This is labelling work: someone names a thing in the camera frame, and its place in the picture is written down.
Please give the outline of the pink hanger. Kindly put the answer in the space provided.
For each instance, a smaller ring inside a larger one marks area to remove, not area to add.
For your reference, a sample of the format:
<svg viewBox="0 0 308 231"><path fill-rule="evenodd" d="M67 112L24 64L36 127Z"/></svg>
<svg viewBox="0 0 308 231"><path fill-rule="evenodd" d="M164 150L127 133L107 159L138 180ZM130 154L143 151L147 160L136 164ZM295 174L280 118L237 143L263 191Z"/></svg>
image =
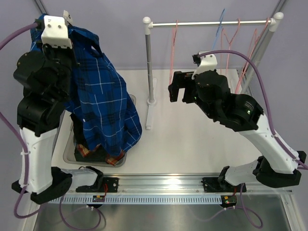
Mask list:
<svg viewBox="0 0 308 231"><path fill-rule="evenodd" d="M264 27L263 27L263 29L260 33L258 33L257 29L254 30L250 44L249 44L248 52L247 52L248 58L252 57L252 54L255 51L256 46L257 46L261 36L264 34L265 30L267 29L268 24L269 24L268 20L269 20L269 18L267 18L267 22L265 23L265 25L264 25ZM236 89L235 89L236 94L240 93L241 83L242 83L242 80L243 80L243 78L244 78L244 76L247 72L248 66L249 66L249 62L245 62L243 67L242 67L241 74L240 74L240 77L239 77L239 80L237 82Z"/></svg>
<svg viewBox="0 0 308 231"><path fill-rule="evenodd" d="M241 25L241 20L240 18L237 19L237 28L232 36L231 39L228 38L227 35L227 31L224 29L224 27L221 30L221 35L220 35L220 47L223 48L223 40L225 39L227 44L228 44L228 50L231 50L232 44L238 34L238 31L240 29L240 25ZM226 58L226 68L225 68L225 75L227 75L228 73L228 69L229 69L229 60L230 60L230 55L227 54L227 58Z"/></svg>
<svg viewBox="0 0 308 231"><path fill-rule="evenodd" d="M173 78L173 66L174 66L174 52L175 52L175 43L176 43L176 37L177 37L177 31L178 31L178 20L176 20L176 25L172 29L172 40L171 40L171 52L170 52L170 70L169 70L169 84L172 83Z"/></svg>

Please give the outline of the blue shirt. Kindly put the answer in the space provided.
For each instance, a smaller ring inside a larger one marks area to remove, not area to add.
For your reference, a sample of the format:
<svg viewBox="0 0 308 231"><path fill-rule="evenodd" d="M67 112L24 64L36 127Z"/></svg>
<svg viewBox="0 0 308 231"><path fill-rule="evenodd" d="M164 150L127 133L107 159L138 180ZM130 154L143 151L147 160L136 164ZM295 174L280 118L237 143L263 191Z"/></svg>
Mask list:
<svg viewBox="0 0 308 231"><path fill-rule="evenodd" d="M99 37L68 25L78 66L71 77L71 113L78 158L117 165L140 140L142 127L125 80L101 51Z"/></svg>

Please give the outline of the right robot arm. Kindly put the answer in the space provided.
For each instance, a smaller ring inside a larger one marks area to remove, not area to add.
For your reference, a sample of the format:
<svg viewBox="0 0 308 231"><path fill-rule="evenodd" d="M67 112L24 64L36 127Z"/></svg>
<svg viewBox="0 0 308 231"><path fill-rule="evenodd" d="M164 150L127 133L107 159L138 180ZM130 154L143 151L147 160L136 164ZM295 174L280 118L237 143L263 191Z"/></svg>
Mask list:
<svg viewBox="0 0 308 231"><path fill-rule="evenodd" d="M176 71L168 87L171 102L178 100L180 89L184 89L184 103L195 103L208 118L244 136L261 153L249 164L224 167L217 180L210 183L213 191L233 192L253 181L271 188L299 185L298 162L305 161L306 153L281 147L282 141L271 132L264 110L253 97L231 93L227 77L216 70L196 75Z"/></svg>

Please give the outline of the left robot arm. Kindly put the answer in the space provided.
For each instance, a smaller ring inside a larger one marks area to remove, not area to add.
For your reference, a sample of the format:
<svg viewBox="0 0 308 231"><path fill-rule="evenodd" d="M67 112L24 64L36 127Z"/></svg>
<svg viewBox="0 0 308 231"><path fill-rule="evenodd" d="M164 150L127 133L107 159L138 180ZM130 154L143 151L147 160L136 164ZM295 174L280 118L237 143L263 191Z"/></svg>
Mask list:
<svg viewBox="0 0 308 231"><path fill-rule="evenodd" d="M23 54L13 74L24 87L17 107L17 124L26 144L22 172L12 183L18 193L30 193L36 204L64 196L69 190L94 193L103 188L103 173L93 167L61 169L51 164L53 143L69 101L70 78L76 66L71 48L44 44L39 51Z"/></svg>

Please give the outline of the black shirt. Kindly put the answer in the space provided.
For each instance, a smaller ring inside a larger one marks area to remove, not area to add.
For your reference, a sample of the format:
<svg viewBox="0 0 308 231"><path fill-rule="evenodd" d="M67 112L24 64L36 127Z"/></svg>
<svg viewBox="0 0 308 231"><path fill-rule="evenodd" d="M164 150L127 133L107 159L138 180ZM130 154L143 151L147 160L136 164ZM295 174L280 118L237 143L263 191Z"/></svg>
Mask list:
<svg viewBox="0 0 308 231"><path fill-rule="evenodd" d="M72 122L73 122L73 131L74 131L76 143L81 144L84 147L87 147L87 141L86 141L84 133L83 133L83 123L73 113L70 115L70 117L71 117Z"/></svg>

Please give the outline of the light blue hanger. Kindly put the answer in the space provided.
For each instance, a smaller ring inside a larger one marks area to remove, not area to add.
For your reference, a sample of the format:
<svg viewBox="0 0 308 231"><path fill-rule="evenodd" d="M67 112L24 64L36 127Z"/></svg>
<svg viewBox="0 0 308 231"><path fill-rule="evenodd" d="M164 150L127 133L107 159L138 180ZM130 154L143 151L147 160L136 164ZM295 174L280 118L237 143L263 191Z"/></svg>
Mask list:
<svg viewBox="0 0 308 231"><path fill-rule="evenodd" d="M222 10L222 12L221 12L221 14L220 14L220 17L219 17L219 24L218 24L218 27L217 27L217 30L216 30L216 34L215 34L215 38L214 38L214 41L213 41L211 50L214 50L214 48L215 48L215 46L216 46L216 43L217 43L217 40L218 40L220 31L221 31L221 28L222 28L222 25L221 25L221 24L222 24L224 15L225 15L225 8Z"/></svg>

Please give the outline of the red plaid shirt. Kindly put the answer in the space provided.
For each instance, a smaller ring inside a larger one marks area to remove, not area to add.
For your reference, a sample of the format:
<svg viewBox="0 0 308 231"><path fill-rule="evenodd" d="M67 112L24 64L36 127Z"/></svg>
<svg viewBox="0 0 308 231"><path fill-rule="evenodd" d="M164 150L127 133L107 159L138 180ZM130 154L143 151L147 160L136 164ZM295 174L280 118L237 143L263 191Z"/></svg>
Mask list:
<svg viewBox="0 0 308 231"><path fill-rule="evenodd" d="M121 151L119 156L111 156L101 145L98 145L94 151L91 151L83 145L77 144L75 146L74 155L76 161L78 162L93 162L115 167L124 161L126 152Z"/></svg>

